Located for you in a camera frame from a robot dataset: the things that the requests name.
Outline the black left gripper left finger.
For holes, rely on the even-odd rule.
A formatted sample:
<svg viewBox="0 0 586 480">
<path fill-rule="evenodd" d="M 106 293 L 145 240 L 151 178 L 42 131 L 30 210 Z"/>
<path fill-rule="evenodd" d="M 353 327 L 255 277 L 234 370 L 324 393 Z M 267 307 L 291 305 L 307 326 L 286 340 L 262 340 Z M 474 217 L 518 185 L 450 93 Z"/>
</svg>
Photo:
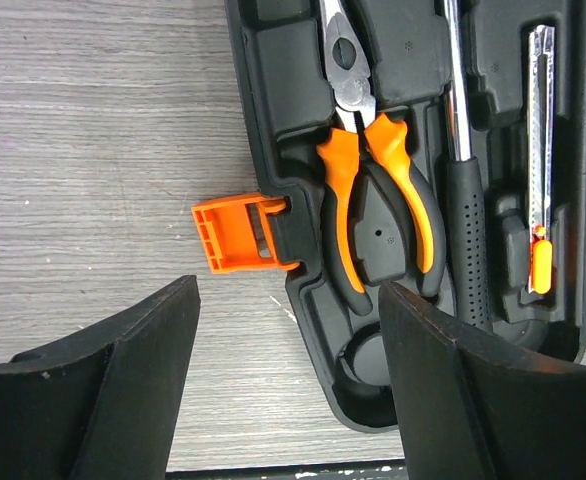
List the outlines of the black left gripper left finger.
<svg viewBox="0 0 586 480">
<path fill-rule="evenodd" d="M 185 275 L 0 363 L 0 479 L 163 478 L 199 314 Z"/>
</svg>

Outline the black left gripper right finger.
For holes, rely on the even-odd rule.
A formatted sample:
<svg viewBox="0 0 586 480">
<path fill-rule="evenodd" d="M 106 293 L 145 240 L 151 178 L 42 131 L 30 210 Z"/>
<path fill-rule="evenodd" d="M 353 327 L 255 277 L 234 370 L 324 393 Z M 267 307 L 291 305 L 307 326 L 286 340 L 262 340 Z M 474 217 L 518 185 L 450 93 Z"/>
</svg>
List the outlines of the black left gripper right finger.
<svg viewBox="0 0 586 480">
<path fill-rule="evenodd" d="M 396 283 L 381 332 L 412 479 L 586 479 L 586 366 L 460 321 Z"/>
</svg>

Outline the black handled claw hammer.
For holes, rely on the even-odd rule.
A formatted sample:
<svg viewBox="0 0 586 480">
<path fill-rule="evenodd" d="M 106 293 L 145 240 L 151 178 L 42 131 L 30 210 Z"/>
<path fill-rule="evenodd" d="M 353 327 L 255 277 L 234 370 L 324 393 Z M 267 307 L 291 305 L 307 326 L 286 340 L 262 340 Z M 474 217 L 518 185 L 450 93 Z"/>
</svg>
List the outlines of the black handled claw hammer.
<svg viewBox="0 0 586 480">
<path fill-rule="evenodd" d="M 459 3 L 445 1 L 443 13 L 448 25 L 451 59 L 451 78 L 446 89 L 450 146 L 447 214 L 457 318 L 491 333 L 485 199 L 479 162 L 471 147 Z"/>
</svg>

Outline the black plastic tool case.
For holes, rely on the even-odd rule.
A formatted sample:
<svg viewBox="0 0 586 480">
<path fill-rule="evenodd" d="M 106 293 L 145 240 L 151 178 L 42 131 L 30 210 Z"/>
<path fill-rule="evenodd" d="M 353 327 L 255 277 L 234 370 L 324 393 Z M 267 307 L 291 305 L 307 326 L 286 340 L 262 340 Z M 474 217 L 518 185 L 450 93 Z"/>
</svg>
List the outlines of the black plastic tool case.
<svg viewBox="0 0 586 480">
<path fill-rule="evenodd" d="M 335 417 L 397 425 L 378 293 L 586 348 L 586 1 L 229 1 L 259 191 L 193 210 L 211 270 L 281 269 Z"/>
</svg>

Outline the orange black pliers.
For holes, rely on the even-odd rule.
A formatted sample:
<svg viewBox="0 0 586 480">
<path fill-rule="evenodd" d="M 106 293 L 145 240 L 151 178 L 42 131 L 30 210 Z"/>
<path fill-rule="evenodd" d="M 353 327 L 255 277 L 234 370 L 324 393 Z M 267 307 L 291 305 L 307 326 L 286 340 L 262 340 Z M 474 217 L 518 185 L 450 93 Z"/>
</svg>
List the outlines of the orange black pliers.
<svg viewBox="0 0 586 480">
<path fill-rule="evenodd" d="M 424 297 L 438 294 L 446 265 L 444 220 L 436 195 L 407 152 L 408 125 L 377 107 L 366 53 L 341 1 L 322 1 L 322 52 L 339 126 L 316 151 L 328 189 L 322 207 L 326 269 L 347 307 L 357 315 L 373 310 L 359 275 L 350 237 L 353 188 L 367 175 L 386 195 L 408 208 L 416 237 L 416 285 Z"/>
</svg>

